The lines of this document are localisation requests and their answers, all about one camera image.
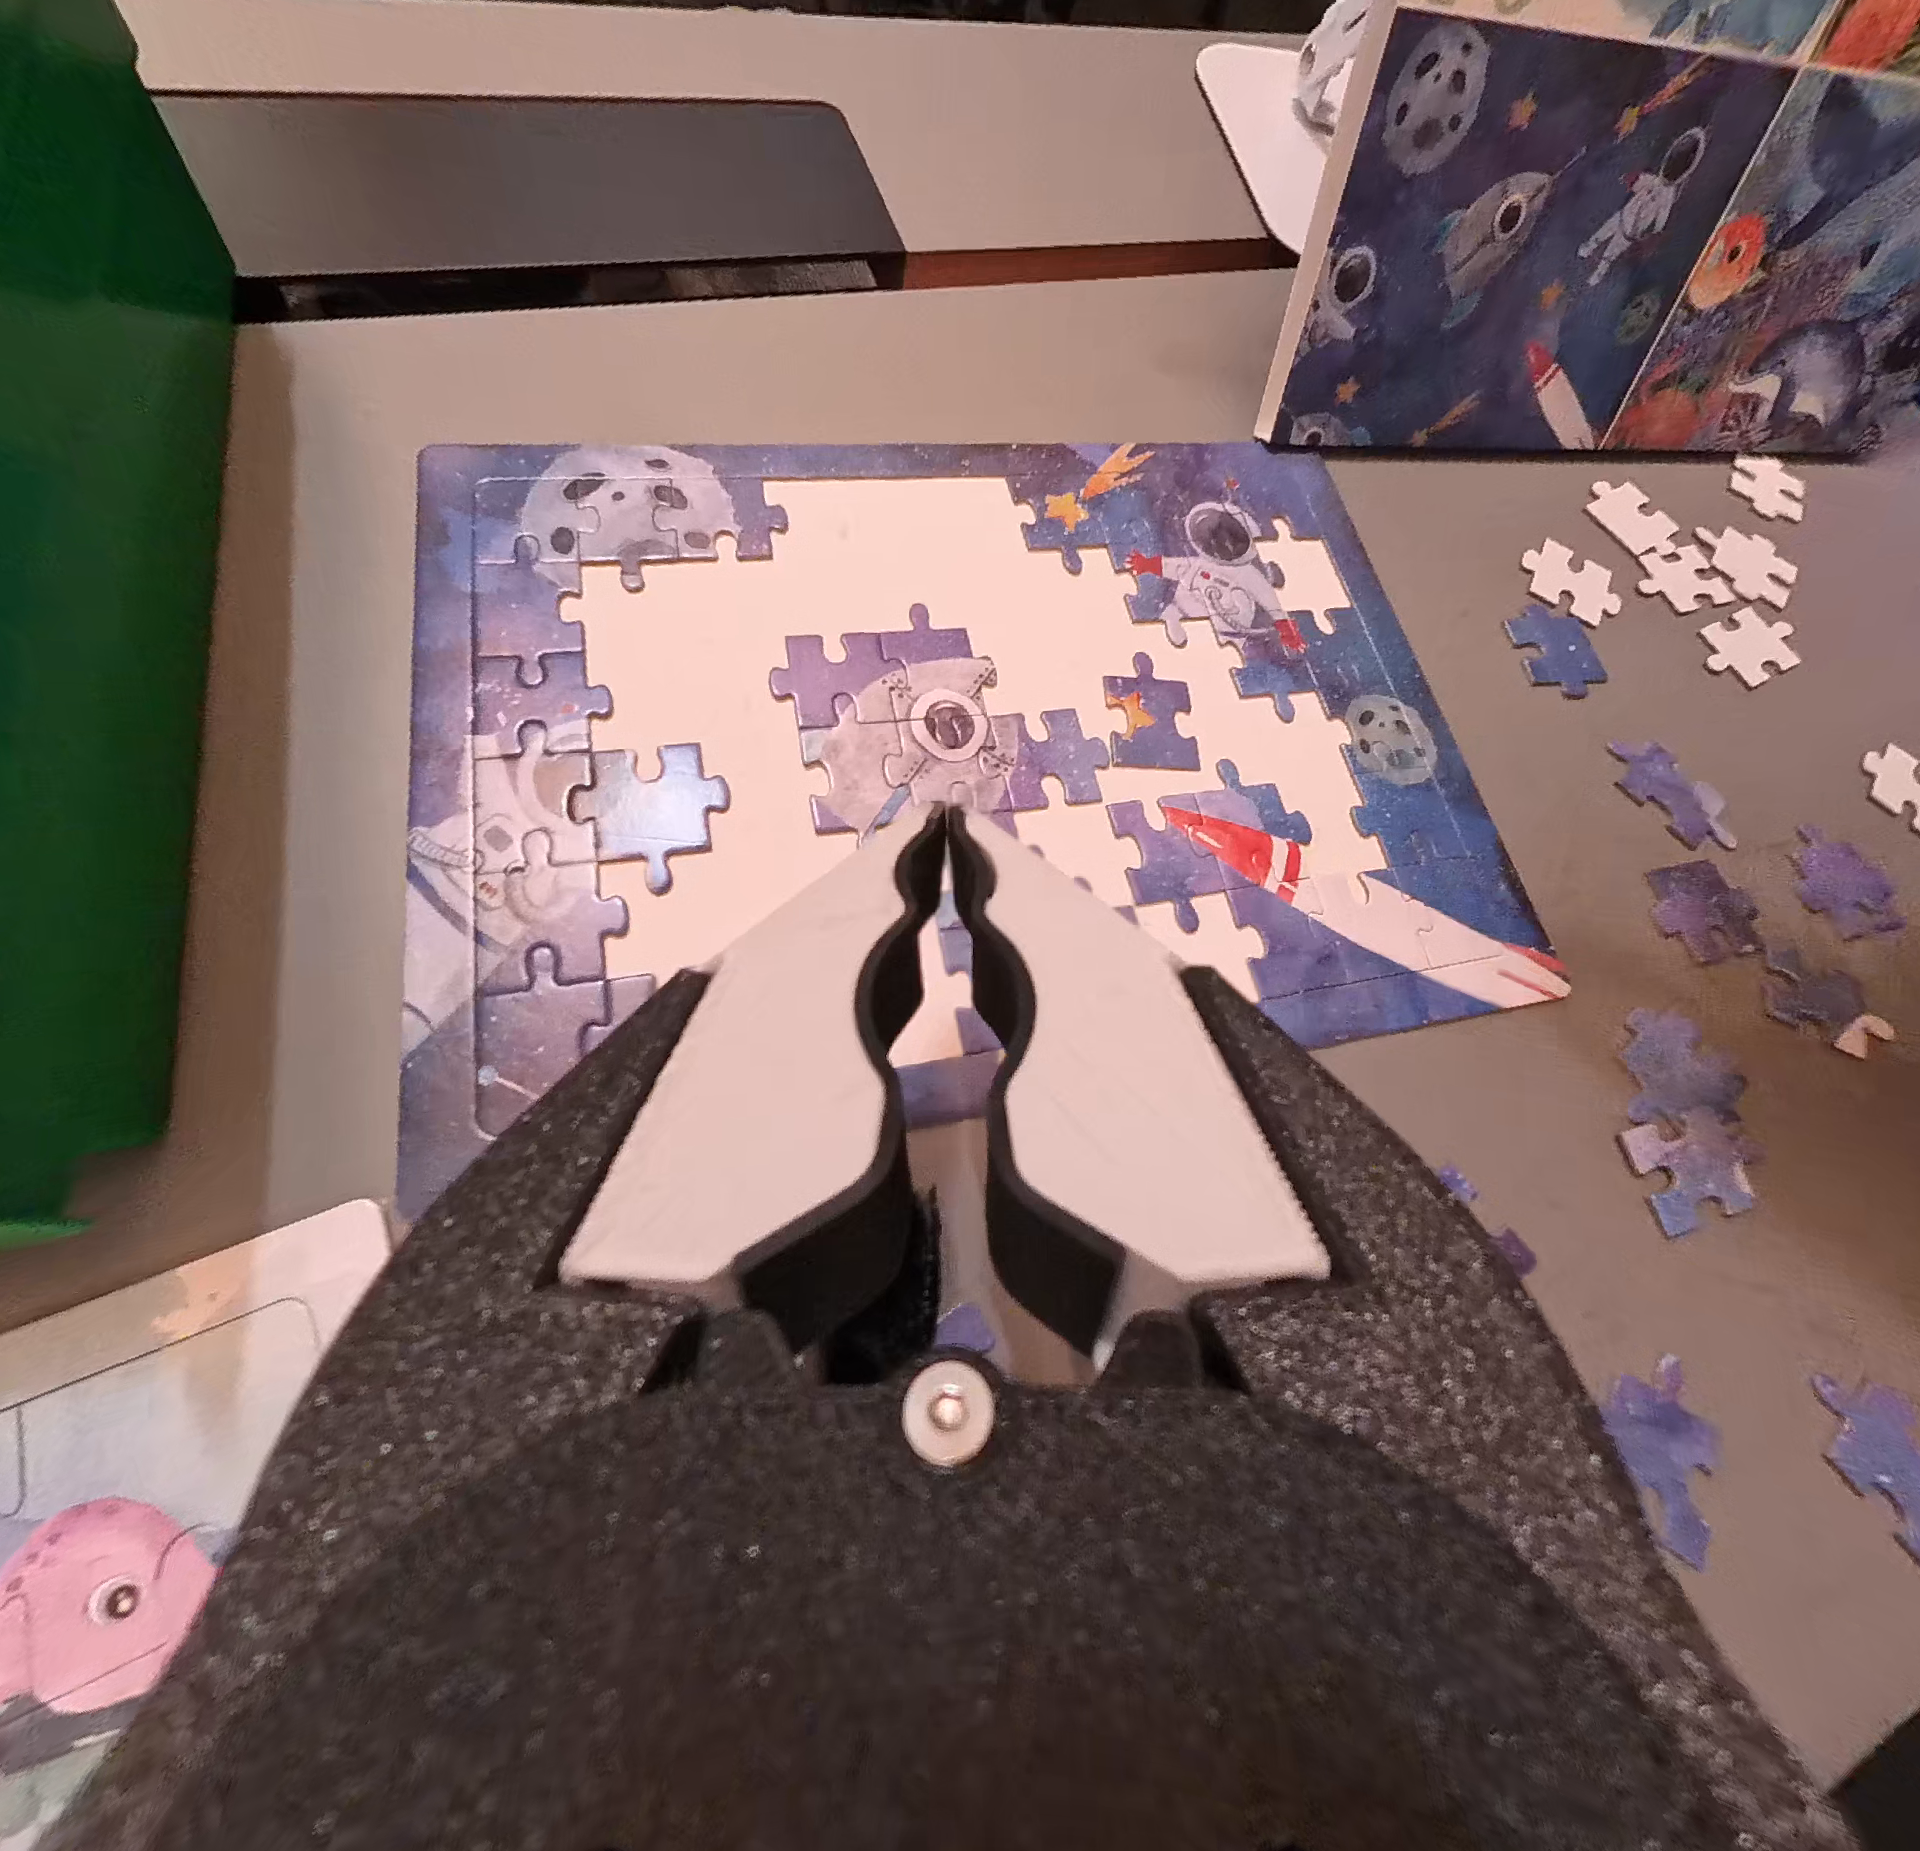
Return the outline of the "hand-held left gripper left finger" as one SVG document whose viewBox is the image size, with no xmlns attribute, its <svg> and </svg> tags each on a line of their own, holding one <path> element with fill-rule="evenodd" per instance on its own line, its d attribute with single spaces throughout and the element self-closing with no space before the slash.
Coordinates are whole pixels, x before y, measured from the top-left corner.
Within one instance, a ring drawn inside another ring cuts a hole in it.
<svg viewBox="0 0 1920 1851">
<path fill-rule="evenodd" d="M 707 966 L 563 1283 L 753 1310 L 795 1354 L 879 1300 L 918 1218 L 890 1051 L 946 850 L 946 812 L 897 821 Z"/>
</svg>

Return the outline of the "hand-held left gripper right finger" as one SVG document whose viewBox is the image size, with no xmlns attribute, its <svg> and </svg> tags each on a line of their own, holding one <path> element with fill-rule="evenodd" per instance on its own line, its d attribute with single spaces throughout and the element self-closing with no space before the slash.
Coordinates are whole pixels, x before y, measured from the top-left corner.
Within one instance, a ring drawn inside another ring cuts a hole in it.
<svg viewBox="0 0 1920 1851">
<path fill-rule="evenodd" d="M 1141 1313 L 1331 1281 L 1331 1251 L 1183 964 L 986 818 L 954 813 L 988 1100 L 988 1241 L 1009 1295 L 1105 1364 Z"/>
</svg>

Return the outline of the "blue puzzle pieces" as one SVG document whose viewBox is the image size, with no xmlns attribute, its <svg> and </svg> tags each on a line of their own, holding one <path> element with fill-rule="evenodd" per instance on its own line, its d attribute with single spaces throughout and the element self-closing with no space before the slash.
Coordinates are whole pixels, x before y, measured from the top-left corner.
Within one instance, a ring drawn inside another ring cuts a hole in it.
<svg viewBox="0 0 1920 1851">
<path fill-rule="evenodd" d="M 1692 855 L 1647 873 L 1647 918 L 1699 967 L 1759 967 L 1764 1011 L 1836 1054 L 1864 1062 L 1873 1043 L 1897 1030 L 1872 1011 L 1845 964 L 1809 964 L 1795 946 L 1764 937 L 1759 909 L 1699 844 L 1731 849 L 1724 803 L 1684 775 L 1658 743 L 1614 743 L 1619 785 L 1656 804 L 1672 835 Z M 1845 937 L 1875 940 L 1903 927 L 1897 891 L 1857 846 L 1804 827 L 1791 853 L 1802 899 L 1831 918 Z M 1636 1096 L 1619 1130 L 1622 1164 L 1647 1184 L 1645 1203 L 1663 1239 L 1683 1241 L 1713 1216 L 1749 1214 L 1762 1200 L 1752 1169 L 1764 1148 L 1741 1120 L 1749 1077 L 1675 1007 L 1636 1007 L 1619 1030 L 1615 1057 Z M 1859 1497 L 1882 1497 L 1897 1542 L 1916 1554 L 1916 1397 L 1872 1380 L 1813 1378 L 1836 1419 L 1827 1462 Z M 1707 1569 L 1711 1527 L 1692 1499 L 1692 1476 L 1715 1474 L 1722 1432 L 1684 1399 L 1684 1364 L 1665 1354 L 1647 1380 L 1621 1376 L 1600 1402 L 1603 1423 L 1643 1503 L 1653 1503 L 1656 1542 L 1695 1572 Z"/>
</svg>

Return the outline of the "grey desk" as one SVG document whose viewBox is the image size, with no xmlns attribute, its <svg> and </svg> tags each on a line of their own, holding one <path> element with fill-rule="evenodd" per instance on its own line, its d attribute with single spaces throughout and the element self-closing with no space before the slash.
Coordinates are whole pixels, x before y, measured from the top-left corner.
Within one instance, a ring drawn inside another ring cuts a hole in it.
<svg viewBox="0 0 1920 1851">
<path fill-rule="evenodd" d="M 1247 435 L 1278 274 L 250 327 L 235 339 L 173 1132 L 76 1191 L 88 1235 L 4 1259 L 4 1327 L 337 1202 L 393 1192 L 416 454 L 432 443 L 1039 443 Z M 1916 1709 L 1916 1560 L 1826 1462 L 1813 1373 L 1916 1393 L 1916 925 L 1867 942 L 1867 1061 L 1764 1016 L 1647 919 L 1667 849 L 1612 740 L 1724 793 L 1766 934 L 1836 958 L 1782 864 L 1850 838 L 1916 915 L 1916 835 L 1859 761 L 1916 720 L 1916 470 L 1809 467 L 1802 665 L 1707 674 L 1625 590 L 1569 704 L 1503 635 L 1519 554 L 1593 478 L 1741 521 L 1727 466 L 1338 454 L 1331 475 L 1572 970 L 1561 1006 L 1325 1051 L 1493 1228 L 1597 1389 L 1675 1354 L 1722 1432 L 1699 1479 L 1715 1642 L 1819 1776 Z"/>
</svg>

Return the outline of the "scattered white puzzle pieces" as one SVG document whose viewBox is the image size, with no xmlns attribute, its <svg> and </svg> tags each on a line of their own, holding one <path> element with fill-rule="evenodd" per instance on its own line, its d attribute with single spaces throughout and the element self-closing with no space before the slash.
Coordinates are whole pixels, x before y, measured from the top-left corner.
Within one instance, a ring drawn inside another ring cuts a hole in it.
<svg viewBox="0 0 1920 1851">
<path fill-rule="evenodd" d="M 1786 618 L 1798 568 L 1771 531 L 1698 527 L 1684 533 L 1631 481 L 1597 481 L 1584 516 L 1630 556 L 1637 592 L 1661 598 L 1674 616 L 1705 616 L 1698 637 L 1707 673 L 1756 691 L 1802 663 Z M 1557 627 L 1545 637 L 1526 637 L 1514 621 L 1510 642 L 1537 653 L 1530 682 L 1580 697 L 1599 682 L 1590 633 L 1621 616 L 1614 574 L 1553 537 L 1524 550 L 1519 562 L 1530 598 L 1524 621 L 1538 629 L 1557 618 Z"/>
</svg>

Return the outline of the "pink octopus puzzle board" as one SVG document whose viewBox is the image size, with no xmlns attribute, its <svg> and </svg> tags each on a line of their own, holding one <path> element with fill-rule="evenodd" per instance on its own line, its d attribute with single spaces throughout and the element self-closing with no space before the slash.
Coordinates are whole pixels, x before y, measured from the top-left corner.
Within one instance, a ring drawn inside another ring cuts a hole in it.
<svg viewBox="0 0 1920 1851">
<path fill-rule="evenodd" d="M 155 1690 L 393 1236 L 345 1202 L 4 1336 L 4 1847 L 54 1828 Z"/>
</svg>

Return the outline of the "green storage box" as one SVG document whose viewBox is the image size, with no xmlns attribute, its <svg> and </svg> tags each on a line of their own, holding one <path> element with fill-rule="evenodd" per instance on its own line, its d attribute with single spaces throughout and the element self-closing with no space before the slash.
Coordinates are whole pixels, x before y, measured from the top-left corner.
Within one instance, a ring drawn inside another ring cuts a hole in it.
<svg viewBox="0 0 1920 1851">
<path fill-rule="evenodd" d="M 173 1111 L 234 266 L 112 0 L 2 0 L 2 1244 Z"/>
</svg>

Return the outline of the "illustrated puzzle box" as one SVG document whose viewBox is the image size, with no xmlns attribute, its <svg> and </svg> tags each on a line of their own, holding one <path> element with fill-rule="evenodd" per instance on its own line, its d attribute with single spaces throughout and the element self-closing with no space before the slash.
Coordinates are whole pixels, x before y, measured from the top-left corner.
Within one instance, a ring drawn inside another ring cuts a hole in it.
<svg viewBox="0 0 1920 1851">
<path fill-rule="evenodd" d="M 1374 0 L 1256 433 L 1916 454 L 1917 0 Z"/>
</svg>

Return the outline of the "dark grey panel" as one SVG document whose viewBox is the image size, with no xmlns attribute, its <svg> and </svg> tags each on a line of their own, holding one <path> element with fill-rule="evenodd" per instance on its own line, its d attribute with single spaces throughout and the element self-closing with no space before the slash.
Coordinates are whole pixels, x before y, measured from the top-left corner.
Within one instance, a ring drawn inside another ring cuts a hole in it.
<svg viewBox="0 0 1920 1851">
<path fill-rule="evenodd" d="M 246 280 L 899 258 L 821 101 L 163 92 Z"/>
</svg>

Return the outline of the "white table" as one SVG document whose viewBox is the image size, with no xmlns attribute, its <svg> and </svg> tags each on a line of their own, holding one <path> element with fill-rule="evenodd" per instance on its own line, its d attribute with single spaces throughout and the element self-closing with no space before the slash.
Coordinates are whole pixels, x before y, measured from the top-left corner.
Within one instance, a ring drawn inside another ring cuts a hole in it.
<svg viewBox="0 0 1920 1851">
<path fill-rule="evenodd" d="M 815 101 L 909 251 L 1260 233 L 1210 33 L 510 0 L 112 0 L 155 92 Z"/>
</svg>

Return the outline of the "white flat board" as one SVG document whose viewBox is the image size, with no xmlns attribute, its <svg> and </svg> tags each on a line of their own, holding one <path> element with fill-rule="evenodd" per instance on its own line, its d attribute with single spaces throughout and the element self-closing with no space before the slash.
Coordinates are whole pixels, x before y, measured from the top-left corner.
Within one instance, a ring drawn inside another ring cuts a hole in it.
<svg viewBox="0 0 1920 1851">
<path fill-rule="evenodd" d="M 1197 83 L 1268 233 L 1306 251 L 1331 137 L 1291 108 L 1298 52 L 1217 42 L 1197 55 Z"/>
</svg>

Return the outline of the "white spotted figurine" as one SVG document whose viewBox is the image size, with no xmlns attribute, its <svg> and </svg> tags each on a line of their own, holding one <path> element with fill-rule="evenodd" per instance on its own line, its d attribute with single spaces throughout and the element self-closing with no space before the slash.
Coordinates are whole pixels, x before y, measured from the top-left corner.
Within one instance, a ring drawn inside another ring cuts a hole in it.
<svg viewBox="0 0 1920 1851">
<path fill-rule="evenodd" d="M 1310 133 L 1320 137 L 1335 133 L 1371 6 L 1374 0 L 1333 0 L 1298 52 L 1291 108 Z"/>
</svg>

